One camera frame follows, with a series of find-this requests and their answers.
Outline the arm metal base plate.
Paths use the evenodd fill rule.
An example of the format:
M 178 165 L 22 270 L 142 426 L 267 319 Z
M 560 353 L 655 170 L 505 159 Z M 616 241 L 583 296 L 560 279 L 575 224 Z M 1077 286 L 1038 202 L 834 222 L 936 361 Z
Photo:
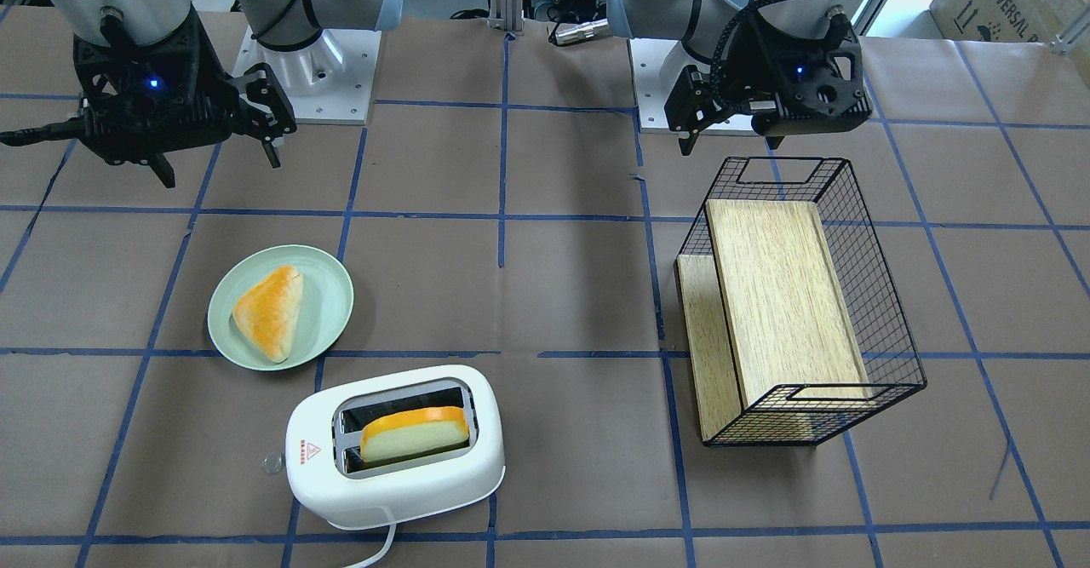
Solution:
M 366 125 L 382 32 L 323 31 L 304 49 L 277 52 L 243 37 L 231 74 L 258 62 L 272 68 L 296 123 Z
M 640 126 L 646 133 L 671 134 L 665 102 L 681 68 L 697 65 L 704 72 L 706 67 L 693 60 L 676 40 L 634 37 L 629 49 Z

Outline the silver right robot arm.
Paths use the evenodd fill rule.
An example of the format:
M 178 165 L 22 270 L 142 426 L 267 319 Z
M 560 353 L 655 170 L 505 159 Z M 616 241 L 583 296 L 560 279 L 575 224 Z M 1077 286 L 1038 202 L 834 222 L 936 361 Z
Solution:
M 166 188 L 166 156 L 233 135 L 258 140 L 274 168 L 276 141 L 296 132 L 293 100 L 349 78 L 337 31 L 398 27 L 404 0 L 238 0 L 256 63 L 231 75 L 191 0 L 51 0 L 74 33 L 77 113 L 3 132 L 7 146 L 81 141 L 106 164 L 140 164 Z

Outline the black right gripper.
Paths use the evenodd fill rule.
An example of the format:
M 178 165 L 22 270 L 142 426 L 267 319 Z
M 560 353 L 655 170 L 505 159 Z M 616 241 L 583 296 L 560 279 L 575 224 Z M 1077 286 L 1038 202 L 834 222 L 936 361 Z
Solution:
M 84 106 L 78 141 L 109 164 L 144 162 L 164 188 L 175 170 L 164 156 L 231 135 L 261 141 L 274 169 L 275 141 L 296 132 L 295 110 L 268 64 L 230 78 L 198 13 L 164 39 L 140 45 L 120 12 L 100 12 L 102 43 L 75 37 L 73 65 Z

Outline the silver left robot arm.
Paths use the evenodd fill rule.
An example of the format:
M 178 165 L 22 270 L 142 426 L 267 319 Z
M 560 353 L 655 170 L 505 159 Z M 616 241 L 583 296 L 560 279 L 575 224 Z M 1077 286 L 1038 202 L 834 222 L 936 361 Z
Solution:
M 607 0 L 607 19 L 616 36 L 676 43 L 664 114 L 682 154 L 704 130 L 743 114 L 774 149 L 872 117 L 852 25 L 861 2 Z

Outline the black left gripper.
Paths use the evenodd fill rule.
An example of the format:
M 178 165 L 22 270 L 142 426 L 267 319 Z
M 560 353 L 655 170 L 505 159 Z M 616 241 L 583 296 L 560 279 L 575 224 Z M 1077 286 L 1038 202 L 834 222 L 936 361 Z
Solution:
M 821 37 L 795 37 L 744 9 L 725 31 L 720 49 L 720 105 L 711 78 L 697 65 L 681 68 L 664 105 L 681 156 L 698 135 L 736 114 L 778 152 L 788 136 L 850 132 L 873 114 L 864 86 L 862 47 L 836 4 L 818 26 Z

